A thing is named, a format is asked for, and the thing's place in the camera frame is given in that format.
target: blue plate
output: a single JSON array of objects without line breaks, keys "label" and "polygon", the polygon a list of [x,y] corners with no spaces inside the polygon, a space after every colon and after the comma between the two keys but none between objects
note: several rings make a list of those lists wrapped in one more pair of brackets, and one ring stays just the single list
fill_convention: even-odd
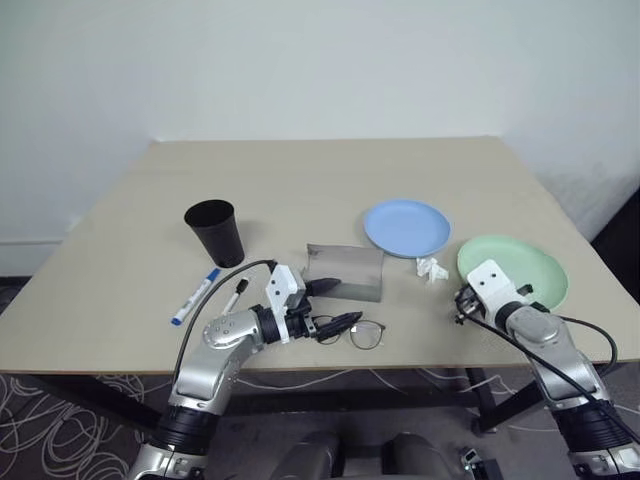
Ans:
[{"label": "blue plate", "polygon": [[364,230],[382,250],[404,258],[431,255],[451,235],[451,225],[439,210],[415,200],[379,203],[367,212]]}]

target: table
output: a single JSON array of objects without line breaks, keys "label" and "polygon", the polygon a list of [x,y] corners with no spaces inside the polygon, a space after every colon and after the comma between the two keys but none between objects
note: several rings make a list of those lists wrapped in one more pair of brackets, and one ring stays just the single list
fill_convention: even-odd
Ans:
[{"label": "table", "polygon": [[[182,216],[207,198],[235,205],[247,261],[275,258],[299,268],[307,243],[370,246],[363,216],[382,200],[426,201],[453,225],[435,255],[451,278],[437,288],[425,287],[412,261],[385,256],[381,303],[314,300],[316,314],[363,310],[385,324],[383,345],[359,351],[346,339],[330,347],[297,341],[268,348],[248,369],[525,363],[500,339],[453,322],[457,251],[490,233],[557,258],[571,285],[559,312],[606,328],[621,360],[640,358],[640,335],[630,334],[638,305],[499,139],[223,141],[154,144],[131,166],[0,317],[0,370],[171,371],[184,329],[169,318],[212,267]],[[237,308],[264,301],[266,278],[255,270]],[[203,321],[219,314],[232,288],[221,290]],[[597,334],[570,329],[589,358],[607,359]]]}]

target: black cup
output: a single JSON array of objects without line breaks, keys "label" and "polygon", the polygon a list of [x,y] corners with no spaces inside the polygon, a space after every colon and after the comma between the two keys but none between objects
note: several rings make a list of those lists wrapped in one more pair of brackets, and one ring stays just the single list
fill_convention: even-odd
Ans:
[{"label": "black cup", "polygon": [[242,263],[244,250],[233,205],[229,202],[205,200],[196,203],[184,214],[184,221],[198,236],[216,265],[230,268]]}]

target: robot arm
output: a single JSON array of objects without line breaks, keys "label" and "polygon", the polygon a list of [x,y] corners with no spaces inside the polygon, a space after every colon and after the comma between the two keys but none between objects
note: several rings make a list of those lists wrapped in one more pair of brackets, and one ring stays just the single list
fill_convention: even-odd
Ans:
[{"label": "robot arm", "polygon": [[469,287],[460,292],[457,300],[466,314],[481,312],[490,326],[561,370],[596,399],[594,404],[574,386],[530,359],[578,476],[637,478],[640,445],[611,419],[619,417],[607,389],[591,362],[575,347],[564,320],[527,299],[523,294],[531,293],[530,288],[516,290],[493,260],[478,266],[467,280]]},{"label": "robot arm", "polygon": [[267,344],[302,336],[321,340],[360,319],[361,312],[352,312],[323,327],[313,323],[307,295],[337,283],[322,279],[305,285],[298,272],[277,265],[266,288],[270,308],[256,306],[209,322],[202,341],[180,369],[169,405],[128,478],[204,478],[209,443],[242,364]]}]

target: blue marker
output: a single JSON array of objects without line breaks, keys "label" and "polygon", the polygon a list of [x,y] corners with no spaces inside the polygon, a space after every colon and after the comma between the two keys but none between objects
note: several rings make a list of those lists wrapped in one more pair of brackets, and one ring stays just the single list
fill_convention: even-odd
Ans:
[{"label": "blue marker", "polygon": [[195,307],[198,304],[200,299],[207,292],[207,289],[209,288],[209,286],[213,284],[213,282],[216,280],[216,277],[219,274],[220,274],[220,269],[215,268],[209,275],[207,275],[207,278],[205,278],[202,281],[202,283],[200,284],[198,289],[194,292],[194,294],[189,297],[189,299],[185,302],[182,308],[178,310],[178,313],[176,313],[173,316],[173,318],[171,319],[172,324],[177,326],[182,325],[182,322],[184,322],[184,319],[187,317],[187,315],[189,315],[191,310],[193,310],[193,307]]}]

